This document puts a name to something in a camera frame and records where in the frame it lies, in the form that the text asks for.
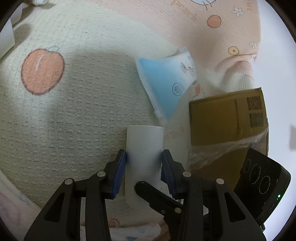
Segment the white paper roll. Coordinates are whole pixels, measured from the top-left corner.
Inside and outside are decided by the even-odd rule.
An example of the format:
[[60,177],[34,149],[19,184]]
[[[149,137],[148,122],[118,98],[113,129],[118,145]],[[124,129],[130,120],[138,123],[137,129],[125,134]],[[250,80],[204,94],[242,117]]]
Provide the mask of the white paper roll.
[[146,181],[154,188],[161,188],[162,151],[164,129],[159,126],[128,126],[126,135],[125,200],[136,209],[148,207],[134,187]]

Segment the brown cardboard box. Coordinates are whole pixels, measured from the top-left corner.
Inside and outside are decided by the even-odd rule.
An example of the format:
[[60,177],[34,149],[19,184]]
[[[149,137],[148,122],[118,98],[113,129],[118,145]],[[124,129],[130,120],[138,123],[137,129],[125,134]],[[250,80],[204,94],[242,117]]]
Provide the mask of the brown cardboard box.
[[197,176],[221,178],[234,189],[250,147],[268,154],[268,119],[261,88],[191,101],[188,169]]

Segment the light blue tissue pack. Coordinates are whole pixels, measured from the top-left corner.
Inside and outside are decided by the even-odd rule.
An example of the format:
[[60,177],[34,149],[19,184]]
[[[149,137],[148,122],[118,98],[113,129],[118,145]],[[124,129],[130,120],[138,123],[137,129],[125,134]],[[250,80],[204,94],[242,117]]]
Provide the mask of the light blue tissue pack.
[[187,48],[163,59],[137,58],[138,75],[162,125],[167,124],[187,89],[197,80]]

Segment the pink Hello Kitty blanket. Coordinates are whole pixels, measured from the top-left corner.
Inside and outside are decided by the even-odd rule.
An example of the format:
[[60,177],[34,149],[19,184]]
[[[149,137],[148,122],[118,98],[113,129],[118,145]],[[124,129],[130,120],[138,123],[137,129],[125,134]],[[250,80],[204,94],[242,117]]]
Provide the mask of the pink Hello Kitty blanket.
[[46,1],[21,4],[1,58],[1,218],[17,240],[60,183],[84,179],[125,147],[129,125],[159,125],[137,58],[187,48],[197,79],[165,126],[164,146],[199,171],[189,102],[254,88],[257,1]]

